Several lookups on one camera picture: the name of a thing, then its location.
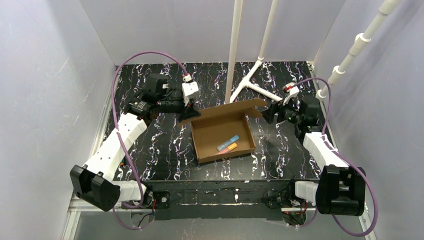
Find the brown cardboard box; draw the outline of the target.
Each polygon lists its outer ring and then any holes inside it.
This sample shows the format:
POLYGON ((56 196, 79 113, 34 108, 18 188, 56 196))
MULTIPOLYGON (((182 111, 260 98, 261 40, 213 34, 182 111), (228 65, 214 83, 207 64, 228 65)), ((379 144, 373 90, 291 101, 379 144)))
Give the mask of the brown cardboard box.
POLYGON ((183 120, 178 125, 190 125, 199 164, 244 156, 256 149, 248 119, 262 117, 257 107, 265 106, 267 102, 261 98, 217 105, 201 109, 200 116, 183 120), (237 147, 227 153, 219 154, 218 146, 234 136, 239 137, 235 142, 237 147))

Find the light blue tube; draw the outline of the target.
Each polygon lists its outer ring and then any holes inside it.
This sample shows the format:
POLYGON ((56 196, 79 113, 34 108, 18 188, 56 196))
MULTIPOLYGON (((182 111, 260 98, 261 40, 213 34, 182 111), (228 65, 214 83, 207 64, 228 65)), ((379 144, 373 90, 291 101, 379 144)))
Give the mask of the light blue tube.
POLYGON ((222 143, 221 145, 219 145, 216 149, 220 152, 220 151, 222 151, 225 148, 229 147, 231 144, 235 143, 238 140, 239 140, 239 136, 238 135, 234 135, 229 140, 227 140, 224 143, 222 143))

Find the yellow pink marker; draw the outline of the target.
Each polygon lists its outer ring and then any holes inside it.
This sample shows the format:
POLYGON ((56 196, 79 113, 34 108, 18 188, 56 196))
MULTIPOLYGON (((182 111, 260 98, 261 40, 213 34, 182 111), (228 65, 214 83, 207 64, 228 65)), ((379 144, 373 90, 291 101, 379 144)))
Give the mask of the yellow pink marker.
POLYGON ((234 143, 230 144, 229 146, 227 146, 227 147, 223 148, 222 150, 219 150, 219 151, 216 153, 216 155, 222 155, 222 154, 229 153, 229 152, 233 151, 233 150, 234 150, 235 148, 237 148, 237 147, 238 147, 237 143, 236 143, 236 142, 234 142, 234 143))

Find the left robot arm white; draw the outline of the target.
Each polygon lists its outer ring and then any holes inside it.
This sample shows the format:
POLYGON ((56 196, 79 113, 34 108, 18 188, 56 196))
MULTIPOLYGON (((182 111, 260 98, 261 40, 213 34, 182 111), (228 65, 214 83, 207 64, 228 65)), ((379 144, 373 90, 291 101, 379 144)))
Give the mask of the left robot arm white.
POLYGON ((199 117, 194 104, 200 89, 190 74, 181 84, 173 84, 170 77, 152 73, 144 86, 137 90, 125 106, 116 128, 83 166, 74 165, 70 179, 74 194, 81 200, 108 212, 117 203, 136 201, 137 208, 144 202, 147 186, 140 179, 117 182, 115 172, 128 156, 128 149, 156 120, 159 114, 175 114, 178 121, 199 117))

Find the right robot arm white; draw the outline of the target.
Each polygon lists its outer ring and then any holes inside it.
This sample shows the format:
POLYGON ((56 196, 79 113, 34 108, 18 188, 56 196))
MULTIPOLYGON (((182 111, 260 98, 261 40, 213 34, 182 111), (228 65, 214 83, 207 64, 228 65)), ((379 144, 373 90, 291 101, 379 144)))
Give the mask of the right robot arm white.
POLYGON ((360 216, 365 210, 366 183, 364 170, 356 171, 337 156, 337 150, 329 142, 318 123, 320 102, 312 96, 304 96, 300 106, 294 100, 287 104, 272 103, 262 116, 267 123, 286 121, 294 126, 294 133, 303 147, 309 151, 320 169, 319 182, 292 179, 286 198, 311 203, 325 215, 360 216))

